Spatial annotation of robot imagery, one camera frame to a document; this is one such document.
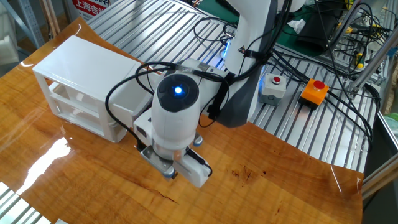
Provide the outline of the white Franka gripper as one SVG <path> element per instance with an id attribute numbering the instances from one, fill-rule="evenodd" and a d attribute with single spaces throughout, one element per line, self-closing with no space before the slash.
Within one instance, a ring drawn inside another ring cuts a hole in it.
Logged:
<path id="1" fill-rule="evenodd" d="M 134 121 L 134 132 L 146 145 L 141 156 L 164 177 L 175 180 L 179 173 L 194 186 L 202 187 L 213 171 L 192 149 L 203 142 L 196 132 L 198 117 L 181 115 L 181 111 L 173 114 L 149 109 Z"/>

